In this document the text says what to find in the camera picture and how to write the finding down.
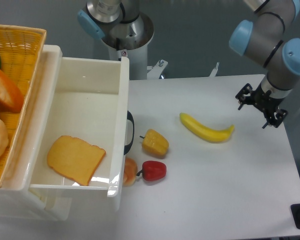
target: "dark gray wall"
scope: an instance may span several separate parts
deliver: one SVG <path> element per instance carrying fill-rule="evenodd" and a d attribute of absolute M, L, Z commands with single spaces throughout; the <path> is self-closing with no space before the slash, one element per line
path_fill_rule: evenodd
<path fill-rule="evenodd" d="M 46 29 L 46 44 L 59 45 L 65 57 L 107 59 L 105 47 L 85 34 L 77 22 L 76 14 L 85 4 L 86 0 L 0 0 L 0 24 Z M 220 62 L 221 76 L 266 73 L 228 47 L 238 23 L 255 20 L 243 1 L 140 0 L 140 10 L 152 19 L 155 29 L 148 64 L 168 61 L 168 78 L 205 77 L 216 62 Z M 283 39 L 297 37 L 300 13 Z M 290 116 L 300 106 L 300 82 L 282 106 Z M 300 171 L 300 119 L 287 122 L 286 129 Z"/>

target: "metal bracket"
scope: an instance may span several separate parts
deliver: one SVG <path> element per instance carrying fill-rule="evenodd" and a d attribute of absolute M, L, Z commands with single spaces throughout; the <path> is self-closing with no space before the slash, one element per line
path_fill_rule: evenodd
<path fill-rule="evenodd" d="M 119 61 L 121 61 L 122 57 L 128 57 L 128 50 L 127 49 L 117 50 L 116 55 Z"/>
<path fill-rule="evenodd" d="M 219 70 L 219 62 L 216 63 L 216 65 L 215 65 L 214 69 L 212 69 L 209 77 L 212 78 L 212 77 L 217 76 L 218 70 Z"/>
<path fill-rule="evenodd" d="M 164 79 L 163 76 L 163 71 L 165 70 L 165 68 L 168 66 L 168 62 L 166 60 L 159 60 L 156 65 L 154 66 L 148 66 L 147 70 L 148 73 L 146 75 L 146 78 L 148 80 L 151 79 Z"/>

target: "pepper stem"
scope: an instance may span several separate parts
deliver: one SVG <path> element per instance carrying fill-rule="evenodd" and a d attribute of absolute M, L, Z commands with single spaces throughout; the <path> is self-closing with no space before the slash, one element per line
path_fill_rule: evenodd
<path fill-rule="evenodd" d="M 143 174 L 144 173 L 144 170 L 143 169 L 141 169 L 136 175 L 139 177 L 140 176 L 140 174 Z"/>

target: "yellow bell pepper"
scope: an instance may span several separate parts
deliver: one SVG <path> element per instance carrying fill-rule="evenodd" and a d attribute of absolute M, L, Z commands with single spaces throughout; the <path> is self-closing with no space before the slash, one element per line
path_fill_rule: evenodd
<path fill-rule="evenodd" d="M 161 157 L 167 153 L 169 142 L 157 131 L 149 129 L 144 137 L 140 137 L 143 138 L 141 146 L 148 153 Z"/>

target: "drawer handle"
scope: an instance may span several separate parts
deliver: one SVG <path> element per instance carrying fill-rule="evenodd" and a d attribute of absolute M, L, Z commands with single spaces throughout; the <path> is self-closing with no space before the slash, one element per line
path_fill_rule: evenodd
<path fill-rule="evenodd" d="M 124 152 L 123 152 L 124 155 L 126 155 L 130 151 L 130 149 L 132 147 L 132 143 L 134 142 L 134 138 L 135 138 L 135 121 L 134 121 L 134 117 L 132 116 L 131 112 L 128 111 L 126 119 L 132 122 L 132 139 L 129 144 L 124 146 Z"/>

